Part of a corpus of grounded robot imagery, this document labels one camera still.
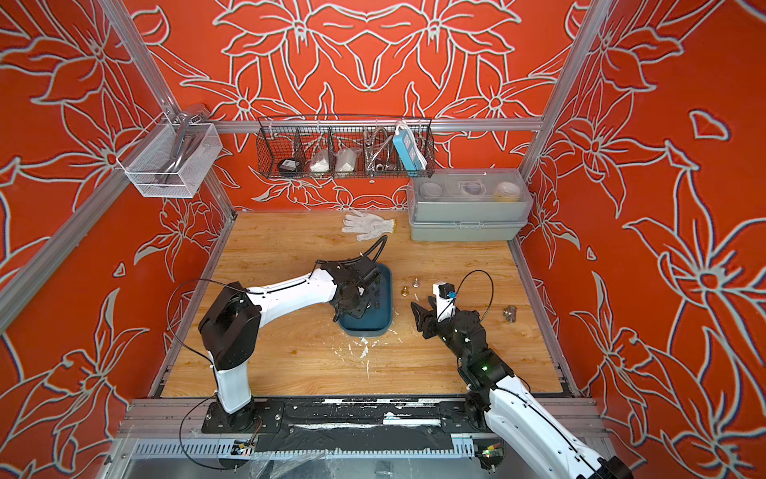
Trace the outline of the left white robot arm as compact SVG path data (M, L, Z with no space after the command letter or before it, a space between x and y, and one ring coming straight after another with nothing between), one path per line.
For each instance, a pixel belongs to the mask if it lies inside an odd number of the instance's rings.
M384 333L392 321L391 299L389 269L367 255L317 261L310 273L266 287L225 285L197 327L217 385L203 430L243 432L255 423L259 410L247 364L262 327L326 303L332 320L350 335Z

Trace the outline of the teal plastic storage box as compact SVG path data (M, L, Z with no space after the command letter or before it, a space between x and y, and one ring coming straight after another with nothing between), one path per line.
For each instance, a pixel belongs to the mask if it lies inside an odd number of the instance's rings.
M350 336L378 337L384 335L393 323L393 287L392 275L387 265L377 263L380 283L373 302L364 315L356 319L351 315L343 315L338 321L340 328Z

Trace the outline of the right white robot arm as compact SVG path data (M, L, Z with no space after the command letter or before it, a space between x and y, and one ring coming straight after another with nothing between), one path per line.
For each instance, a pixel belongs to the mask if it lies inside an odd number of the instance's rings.
M502 438L542 478L632 478L618 457L604 458L584 444L536 400L513 369L491 349L478 311L461 311L450 299L411 303L416 328L452 351L468 386L474 421Z

